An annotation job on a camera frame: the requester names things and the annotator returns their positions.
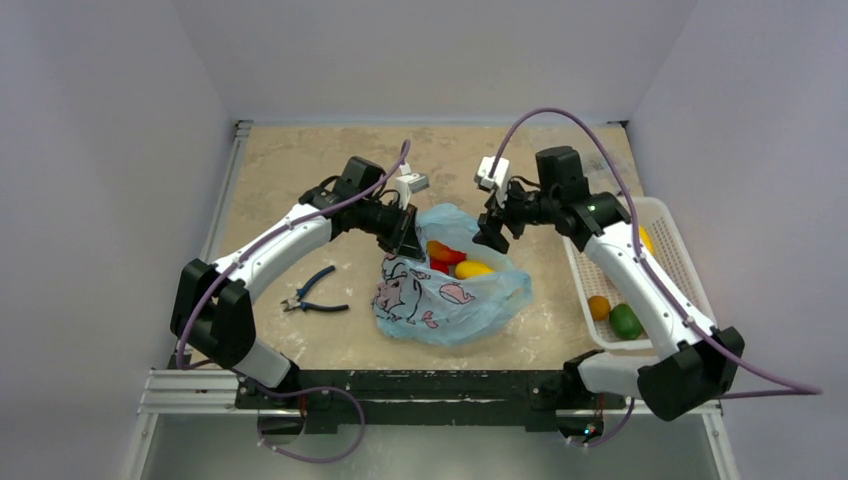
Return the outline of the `red fake pepper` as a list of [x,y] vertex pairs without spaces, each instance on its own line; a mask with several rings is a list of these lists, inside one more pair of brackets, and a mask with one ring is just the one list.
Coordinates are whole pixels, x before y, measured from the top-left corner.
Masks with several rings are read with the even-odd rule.
[[451,275],[450,265],[441,260],[431,258],[430,259],[430,268],[434,271],[440,272],[444,275]]
[[447,248],[448,248],[449,256],[446,258],[445,263],[448,263],[449,265],[456,265],[456,264],[459,264],[459,263],[461,263],[461,262],[463,262],[467,259],[467,255],[465,253],[457,251],[457,250],[453,250],[449,247],[447,247]]

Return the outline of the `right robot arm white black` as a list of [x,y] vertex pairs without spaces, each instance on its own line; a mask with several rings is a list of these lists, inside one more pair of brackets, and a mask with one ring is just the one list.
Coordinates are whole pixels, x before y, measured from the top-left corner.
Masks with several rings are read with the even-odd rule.
[[590,192],[576,150],[544,149],[536,165],[540,182],[526,191],[514,181],[508,161],[481,160],[474,180],[490,197],[474,242],[505,253],[509,243],[502,228],[519,238],[528,225],[553,226],[612,281],[656,354],[578,356],[564,366],[564,399],[584,407],[600,393],[629,396],[672,421],[727,393],[737,372],[732,359],[745,348],[741,334],[718,328],[670,281],[641,246],[635,213],[611,193]]

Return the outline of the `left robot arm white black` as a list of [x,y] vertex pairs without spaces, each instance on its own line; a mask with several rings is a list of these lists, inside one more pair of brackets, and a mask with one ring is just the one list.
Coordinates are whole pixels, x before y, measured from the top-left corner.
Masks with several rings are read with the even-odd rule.
[[428,186],[428,177],[404,159],[385,171],[353,156],[341,174],[307,190],[256,239],[211,263],[192,260],[181,271],[170,321],[177,351],[191,347],[260,384],[259,395],[272,408],[289,407],[297,399],[299,368],[259,338],[255,301],[303,257],[350,230],[373,235],[386,253],[423,259],[411,197]]

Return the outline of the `light blue printed plastic bag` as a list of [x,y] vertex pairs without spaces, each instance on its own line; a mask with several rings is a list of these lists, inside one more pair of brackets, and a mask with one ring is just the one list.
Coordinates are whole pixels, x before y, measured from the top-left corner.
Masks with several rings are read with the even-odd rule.
[[493,269],[460,279],[423,261],[388,254],[372,300],[383,334],[437,346],[457,346],[490,336],[533,302],[529,273],[508,256],[473,242],[477,221],[451,203],[438,204],[416,220],[420,243],[438,241]]

